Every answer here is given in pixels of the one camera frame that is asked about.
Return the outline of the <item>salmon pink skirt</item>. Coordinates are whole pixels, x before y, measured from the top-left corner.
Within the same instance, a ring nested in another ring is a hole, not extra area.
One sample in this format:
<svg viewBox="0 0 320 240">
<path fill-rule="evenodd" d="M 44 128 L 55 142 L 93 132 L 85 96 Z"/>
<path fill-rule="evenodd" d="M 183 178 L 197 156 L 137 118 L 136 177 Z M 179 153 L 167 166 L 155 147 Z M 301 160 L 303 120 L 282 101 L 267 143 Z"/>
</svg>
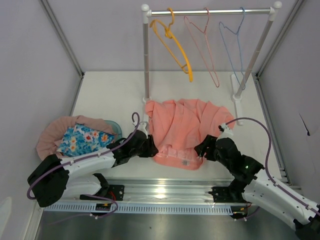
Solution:
<svg viewBox="0 0 320 240">
<path fill-rule="evenodd" d="M 197 170 L 205 162 L 195 151 L 206 136 L 218 137 L 219 126 L 234 119 L 224 106 L 200 99 L 180 99 L 145 104 L 149 133 L 158 153 L 153 160 L 166 167 Z"/>
</svg>

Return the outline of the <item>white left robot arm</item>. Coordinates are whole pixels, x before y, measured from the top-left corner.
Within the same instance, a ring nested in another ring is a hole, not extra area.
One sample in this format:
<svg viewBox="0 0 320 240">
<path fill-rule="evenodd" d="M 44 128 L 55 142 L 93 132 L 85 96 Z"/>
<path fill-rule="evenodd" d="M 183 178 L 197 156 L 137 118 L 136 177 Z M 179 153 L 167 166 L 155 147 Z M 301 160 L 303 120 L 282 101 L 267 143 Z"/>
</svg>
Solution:
<svg viewBox="0 0 320 240">
<path fill-rule="evenodd" d="M 27 198 L 36 200 L 42 208 L 51 206 L 67 196 L 73 180 L 94 175 L 97 183 L 88 188 L 81 184 L 78 196 L 103 200 L 108 196 L 109 187 L 100 170 L 124 165 L 133 157 L 154 157 L 158 152 L 152 135 L 135 130 L 128 138 L 121 138 L 93 153 L 75 157 L 48 155 L 27 178 Z"/>
</svg>

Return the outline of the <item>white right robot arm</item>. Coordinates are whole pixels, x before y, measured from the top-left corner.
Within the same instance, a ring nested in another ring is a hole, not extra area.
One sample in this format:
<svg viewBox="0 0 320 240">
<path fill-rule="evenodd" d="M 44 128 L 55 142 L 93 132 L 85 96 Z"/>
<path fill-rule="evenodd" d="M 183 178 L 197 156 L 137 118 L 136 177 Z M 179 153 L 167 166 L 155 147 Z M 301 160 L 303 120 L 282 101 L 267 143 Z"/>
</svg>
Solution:
<svg viewBox="0 0 320 240">
<path fill-rule="evenodd" d="M 300 240 L 320 238 L 320 205 L 271 176 L 254 158 L 241 154 L 231 138 L 207 135 L 194 149 L 199 157 L 222 164 L 234 177 L 229 186 L 212 187 L 209 194 L 214 202 L 252 203 L 286 223 Z"/>
</svg>

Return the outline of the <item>blue wire hanger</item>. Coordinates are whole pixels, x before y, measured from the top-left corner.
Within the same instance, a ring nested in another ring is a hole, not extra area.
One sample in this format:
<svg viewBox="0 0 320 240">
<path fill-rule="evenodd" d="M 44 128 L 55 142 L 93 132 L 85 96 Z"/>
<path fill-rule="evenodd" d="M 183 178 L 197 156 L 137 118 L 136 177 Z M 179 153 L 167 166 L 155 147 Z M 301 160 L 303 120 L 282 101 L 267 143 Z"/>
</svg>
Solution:
<svg viewBox="0 0 320 240">
<path fill-rule="evenodd" d="M 241 19 L 237 25 L 237 27 L 235 29 L 231 29 L 228 25 L 226 25 L 223 21 L 219 21 L 218 23 L 218 30 L 219 30 L 219 34 L 223 43 L 223 47 L 227 56 L 227 60 L 229 63 L 229 66 L 231 67 L 232 73 L 235 76 L 235 80 L 238 84 L 238 86 L 241 86 L 241 80 L 238 77 L 237 73 L 236 73 L 236 67 L 240 66 L 240 74 L 242 77 L 244 77 L 244 63 L 243 63 L 243 52 L 242 52 L 242 47 L 241 47 L 241 43 L 240 43 L 240 32 L 242 29 L 242 25 L 243 22 L 245 20 L 246 17 L 246 11 L 243 7 L 239 8 L 241 10 Z M 232 37 L 232 39 L 234 40 L 234 45 L 232 48 L 231 47 L 231 43 L 229 43 L 226 39 L 226 37 Z M 235 63 L 235 54 L 233 53 L 234 50 L 237 50 L 237 54 L 238 54 L 238 60 L 239 63 Z"/>
</svg>

